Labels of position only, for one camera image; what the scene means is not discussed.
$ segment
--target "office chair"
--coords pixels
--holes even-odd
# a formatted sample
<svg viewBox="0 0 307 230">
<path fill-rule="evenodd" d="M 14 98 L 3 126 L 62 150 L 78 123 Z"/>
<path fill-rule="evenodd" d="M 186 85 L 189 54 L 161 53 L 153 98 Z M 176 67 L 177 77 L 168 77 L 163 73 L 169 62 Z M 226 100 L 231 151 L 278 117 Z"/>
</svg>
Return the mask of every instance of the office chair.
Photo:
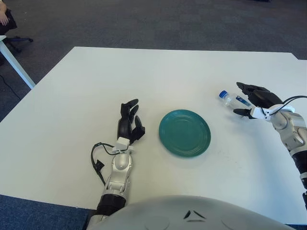
<svg viewBox="0 0 307 230">
<path fill-rule="evenodd" d="M 8 17 L 9 19 L 9 23 L 7 25 L 2 25 L 0 23 L 0 35 L 4 35 L 6 32 L 8 32 L 9 30 L 12 30 L 12 29 L 16 29 L 17 28 L 17 24 L 11 14 L 11 10 L 7 9 L 7 11 L 5 12 L 6 16 Z M 16 46 L 14 46 L 12 44 L 12 42 L 21 42 L 21 41 L 29 41 L 29 42 L 33 42 L 33 39 L 32 38 L 29 38 L 29 37 L 24 37 L 24 38 L 21 38 L 21 37 L 12 37 L 12 38 L 5 38 L 3 40 L 3 42 L 5 44 L 9 44 L 16 52 L 20 53 L 22 50 L 17 48 Z"/>
</svg>

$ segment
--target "black cable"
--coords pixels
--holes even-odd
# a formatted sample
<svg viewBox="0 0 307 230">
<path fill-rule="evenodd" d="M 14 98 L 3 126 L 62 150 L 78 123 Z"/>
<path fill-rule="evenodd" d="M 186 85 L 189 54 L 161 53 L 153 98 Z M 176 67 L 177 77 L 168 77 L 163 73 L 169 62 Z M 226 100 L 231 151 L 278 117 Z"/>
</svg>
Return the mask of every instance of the black cable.
<svg viewBox="0 0 307 230">
<path fill-rule="evenodd" d="M 264 110 L 263 110 L 263 108 L 261 107 L 261 111 L 262 111 L 262 113 L 265 115 L 265 112 L 264 112 Z"/>
<path fill-rule="evenodd" d="M 284 108 L 286 105 L 288 105 L 290 102 L 298 99 L 298 98 L 307 98 L 307 96 L 297 96 L 297 97 L 290 97 L 288 98 L 287 100 L 285 100 L 285 102 L 287 101 L 286 104 L 284 104 L 282 107 L 280 107 L 278 110 L 276 110 L 274 113 L 270 114 L 270 115 L 274 115 L 276 114 L 277 112 L 279 112 L 282 108 Z"/>
<path fill-rule="evenodd" d="M 298 98 L 307 98 L 307 96 L 303 96 L 303 95 L 300 95 L 300 96 L 294 96 L 294 97 L 289 97 L 288 99 L 284 100 L 283 104 L 285 104 L 287 101 L 291 100 L 291 99 L 298 99 Z"/>
<path fill-rule="evenodd" d="M 4 82 L 4 84 L 6 84 L 6 86 L 7 87 L 9 87 L 10 88 L 10 90 L 15 94 L 15 96 L 19 99 L 19 101 L 21 101 L 21 98 L 17 95 L 17 93 L 15 93 L 15 91 L 11 88 L 11 86 L 9 86 L 9 84 L 8 83 L 6 83 L 6 81 L 5 81 L 5 79 L 4 79 L 4 77 L 2 76 L 2 75 L 0 75 L 0 77 L 2 78 L 2 80 L 3 80 L 3 82 Z"/>
<path fill-rule="evenodd" d="M 107 151 L 107 149 L 106 149 L 105 146 L 109 146 L 109 147 L 111 147 L 111 148 L 114 147 L 114 146 L 113 146 L 113 145 L 106 144 L 106 143 L 101 143 L 101 142 L 95 144 L 95 145 L 93 146 L 93 148 L 92 148 L 92 151 L 91 151 L 91 162 L 92 162 L 92 166 L 93 166 L 95 172 L 97 173 L 97 175 L 99 176 L 100 180 L 102 181 L 102 183 L 103 183 L 104 185 L 106 185 L 106 182 L 105 182 L 105 180 L 104 180 L 104 177 L 102 176 L 102 174 L 101 174 L 101 172 L 100 172 L 100 170 L 104 167 L 104 164 L 103 164 L 101 161 L 99 161 L 99 160 L 97 160 L 97 163 L 95 163 L 94 157 L 93 157 L 93 152 L 94 152 L 94 150 L 95 150 L 98 146 L 101 146 L 101 145 L 104 147 L 106 153 L 109 154 L 109 155 L 111 155 L 111 156 L 120 154 L 120 152 L 119 152 L 119 153 L 115 153 L 115 154 L 109 153 L 109 152 Z"/>
</svg>

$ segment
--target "teal plate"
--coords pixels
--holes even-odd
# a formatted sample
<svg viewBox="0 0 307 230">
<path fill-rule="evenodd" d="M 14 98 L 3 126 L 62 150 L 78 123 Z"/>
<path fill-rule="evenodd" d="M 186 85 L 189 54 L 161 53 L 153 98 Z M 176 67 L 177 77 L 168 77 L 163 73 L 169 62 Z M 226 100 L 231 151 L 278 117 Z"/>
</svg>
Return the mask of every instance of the teal plate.
<svg viewBox="0 0 307 230">
<path fill-rule="evenodd" d="M 206 151 L 211 141 L 207 123 L 198 114 L 184 109 L 163 117 L 159 126 L 162 144 L 182 157 L 195 157 Z"/>
</svg>

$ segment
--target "table leg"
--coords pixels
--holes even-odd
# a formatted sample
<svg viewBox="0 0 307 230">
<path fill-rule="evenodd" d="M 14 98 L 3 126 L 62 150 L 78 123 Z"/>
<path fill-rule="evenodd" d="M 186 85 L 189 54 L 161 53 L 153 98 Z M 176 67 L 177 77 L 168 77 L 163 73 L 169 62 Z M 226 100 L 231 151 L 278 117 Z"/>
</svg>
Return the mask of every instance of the table leg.
<svg viewBox="0 0 307 230">
<path fill-rule="evenodd" d="M 11 66 L 16 70 L 19 76 L 24 80 L 24 82 L 30 87 L 30 89 L 34 88 L 35 83 L 29 77 L 29 75 L 25 72 L 22 66 L 15 59 L 13 54 L 9 51 L 3 41 L 0 41 L 0 52 L 7 59 L 7 61 L 11 64 Z"/>
</svg>

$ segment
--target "bottle cap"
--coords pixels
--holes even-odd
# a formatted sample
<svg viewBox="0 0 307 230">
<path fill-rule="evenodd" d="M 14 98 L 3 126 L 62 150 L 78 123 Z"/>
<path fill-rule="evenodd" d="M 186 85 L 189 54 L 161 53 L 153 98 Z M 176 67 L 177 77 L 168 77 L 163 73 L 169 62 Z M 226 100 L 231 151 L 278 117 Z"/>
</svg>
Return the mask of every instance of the bottle cap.
<svg viewBox="0 0 307 230">
<path fill-rule="evenodd" d="M 220 93 L 220 98 L 223 98 L 225 95 L 227 94 L 227 92 L 225 90 L 223 90 L 221 93 Z"/>
</svg>

